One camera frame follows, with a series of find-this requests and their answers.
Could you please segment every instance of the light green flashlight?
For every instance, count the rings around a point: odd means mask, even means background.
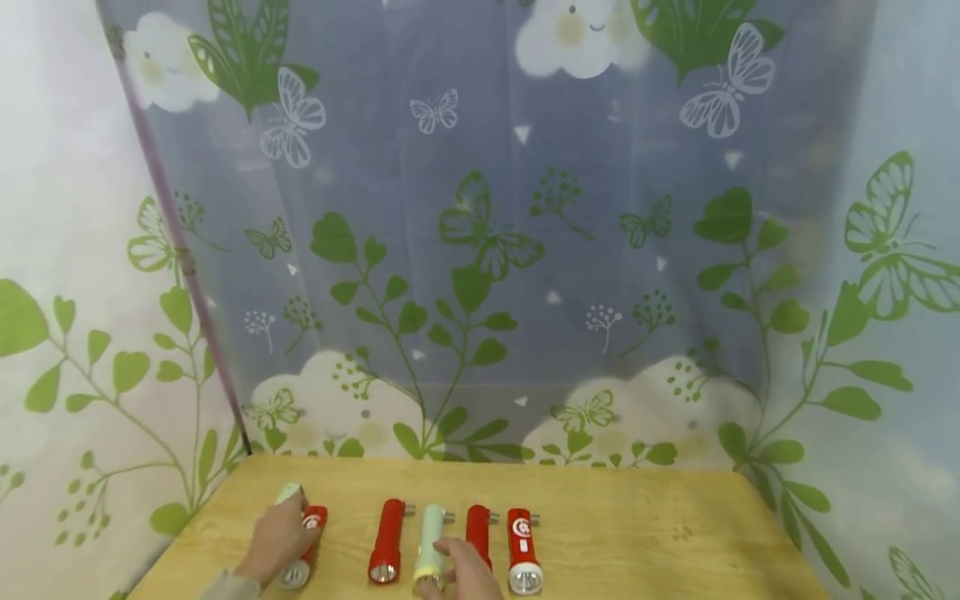
[[[420,549],[417,563],[414,565],[414,586],[420,580],[430,578],[440,589],[444,588],[444,555],[437,552],[433,542],[444,536],[444,523],[452,523],[454,515],[448,513],[439,504],[428,504],[423,510],[423,523],[420,526]]]

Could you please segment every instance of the sleeve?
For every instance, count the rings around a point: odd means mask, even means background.
[[[259,600],[260,585],[253,579],[223,571],[198,600]]]

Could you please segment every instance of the green butterfly print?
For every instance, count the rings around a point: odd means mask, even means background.
[[[144,235],[134,237],[127,244],[127,259],[137,271],[154,273],[167,269],[174,272],[180,285],[180,270],[177,269],[178,253],[167,238],[163,215],[156,200],[147,196],[136,213],[136,224]]]
[[[603,390],[583,406],[554,406],[550,409],[550,416],[564,424],[565,432],[582,433],[591,423],[598,427],[611,424],[614,419],[612,406],[613,392]]]
[[[673,200],[667,194],[654,204],[654,212],[649,219],[631,213],[620,215],[620,228],[627,234],[627,240],[633,248],[640,249],[647,242],[651,232],[659,238],[666,237],[673,227],[670,221],[670,209]]]
[[[253,23],[240,10],[239,0],[207,0],[213,39],[193,35],[190,51],[201,70],[247,112],[279,102],[276,77],[281,66],[296,73],[309,91],[320,75],[301,64],[283,64],[290,23],[288,0],[261,0]]]
[[[960,310],[960,267],[911,250],[936,250],[909,239],[920,216],[908,217],[913,179],[913,158],[898,152],[867,181],[867,202],[847,212],[847,248],[870,263],[860,277],[860,299],[881,321],[906,315],[911,299],[936,312]]]
[[[276,429],[278,422],[292,425],[300,420],[300,411],[294,406],[294,395],[290,388],[280,388],[274,397],[262,404],[244,406],[243,414],[248,419],[255,420],[261,431]]]
[[[471,171],[457,188],[457,205],[440,214],[440,237],[447,244],[477,250],[476,267],[502,281],[510,267],[526,269],[543,258],[546,248],[532,237],[499,228],[490,206],[490,189],[479,171]]]
[[[932,586],[905,552],[891,546],[889,551],[890,567],[900,580],[906,593],[903,600],[947,600],[944,593]]]
[[[260,255],[267,260],[273,260],[276,251],[289,252],[293,249],[293,242],[287,235],[287,226],[283,224],[281,217],[276,217],[271,224],[271,233],[268,235],[257,229],[244,229],[244,235],[250,240],[250,243],[256,246]]]

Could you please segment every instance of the red flashlight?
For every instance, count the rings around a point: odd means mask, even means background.
[[[490,570],[493,570],[490,560],[490,525],[499,519],[500,515],[479,504],[474,504],[467,510],[467,541],[477,549],[480,558]]]
[[[543,588],[543,569],[534,550],[533,526],[539,515],[521,508],[507,512],[507,537],[510,539],[510,590],[518,596],[532,596]]]
[[[376,542],[370,554],[367,573],[375,584],[390,584],[400,574],[400,533],[403,531],[403,518],[417,511],[413,504],[391,498],[383,503],[380,513],[380,527],[376,532]]]

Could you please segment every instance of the white butterfly print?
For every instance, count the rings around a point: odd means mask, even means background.
[[[443,123],[447,129],[453,129],[453,126],[457,124],[457,113],[454,112],[454,109],[457,107],[459,100],[460,96],[457,94],[457,90],[450,89],[441,97],[435,107],[431,107],[420,100],[411,100],[410,110],[420,120],[420,131],[429,135],[437,127],[438,121]]]
[[[693,129],[707,124],[714,139],[730,137],[740,127],[740,105],[744,94],[756,96],[770,89],[774,62],[762,57],[763,35],[750,23],[740,25],[727,54],[727,75],[720,70],[720,82],[707,84],[720,89],[697,94],[680,109],[681,122]]]
[[[260,135],[260,150],[273,160],[282,157],[295,169],[310,164],[310,148],[303,138],[307,131],[315,131],[326,124],[324,103],[306,95],[303,80],[285,66],[276,76],[280,92],[279,109],[283,123]]]

